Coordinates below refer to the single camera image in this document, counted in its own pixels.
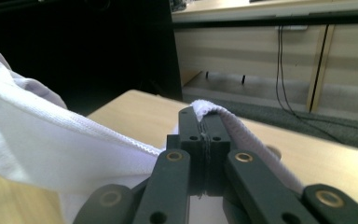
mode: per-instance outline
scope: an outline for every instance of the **black cable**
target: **black cable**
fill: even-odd
[[[306,118],[306,117],[300,117],[293,109],[292,107],[289,105],[289,101],[287,100],[287,95],[286,95],[286,90],[285,90],[285,87],[284,87],[284,78],[283,78],[283,69],[282,69],[282,52],[283,52],[283,42],[282,42],[282,32],[283,32],[283,27],[280,26],[279,27],[279,37],[278,37],[278,73],[277,73],[277,81],[276,81],[276,85],[275,85],[275,89],[276,89],[276,94],[277,94],[277,99],[278,99],[278,102],[281,106],[281,108],[291,114],[291,115],[294,115],[295,117],[297,117],[298,119],[308,119],[308,120],[313,120],[313,121],[320,121],[320,122],[325,122],[325,123],[330,123],[330,124],[335,124],[335,125],[339,125],[339,126],[343,126],[343,127],[347,127],[347,128],[352,128],[352,129],[357,129],[358,130],[358,126],[353,126],[353,125],[350,125],[350,124],[344,124],[344,123],[339,123],[339,122],[335,122],[335,121],[332,121],[332,120],[327,120],[327,119],[314,119],[314,118]],[[283,90],[283,95],[284,95],[284,100],[287,104],[287,107],[289,108],[290,111],[288,111],[287,109],[285,109],[281,103],[281,100],[279,98],[279,95],[278,95],[278,80],[279,80],[279,71],[280,71],[280,68],[281,68],[281,80],[282,80],[282,90]]]
[[[289,102],[287,100],[287,96],[286,96],[286,91],[284,88],[284,83],[283,83],[283,67],[282,67],[282,53],[283,53],[283,41],[282,41],[282,33],[283,33],[283,26],[279,26],[278,27],[278,69],[277,69],[277,81],[275,83],[275,92],[277,94],[277,100],[279,105],[281,106],[281,108],[283,109],[283,111],[285,111],[286,113],[293,115],[296,119],[298,119],[299,121],[303,122],[304,124],[318,130],[321,133],[326,134],[327,136],[329,136],[331,139],[333,139],[334,141],[341,143],[342,142],[337,139],[334,135],[332,135],[331,133],[320,129],[308,122],[306,122],[305,120],[303,120],[293,109],[292,107],[289,105]],[[281,70],[281,83],[282,83],[282,88],[283,88],[283,95],[284,95],[284,100],[286,102],[286,105],[289,109],[284,108],[284,106],[281,103],[280,97],[279,97],[279,93],[278,93],[278,81],[279,81],[279,74],[280,74],[280,70]]]

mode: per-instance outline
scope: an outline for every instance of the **floor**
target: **floor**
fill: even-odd
[[[183,94],[212,97],[238,103],[266,105],[287,108],[282,83],[276,78],[247,76],[241,83],[242,75],[200,72],[183,87]],[[298,80],[284,80],[286,99],[290,107],[299,112],[308,112],[306,108],[309,83]],[[358,121],[358,87],[325,85],[318,110],[318,115],[352,119]]]

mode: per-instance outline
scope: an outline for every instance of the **white towel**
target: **white towel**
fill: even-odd
[[[296,177],[237,117],[208,101],[191,105],[199,120],[217,111],[239,149],[251,148],[286,187],[301,192]],[[58,94],[11,71],[0,54],[0,176],[57,191],[67,223],[98,187],[132,188],[148,178],[162,150],[69,111]]]

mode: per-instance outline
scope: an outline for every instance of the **desk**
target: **desk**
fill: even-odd
[[[140,91],[127,91],[89,115],[106,127],[154,147],[162,147],[186,104]],[[358,202],[358,148],[242,119],[306,185],[325,183]],[[55,192],[0,177],[0,223],[62,223]]]

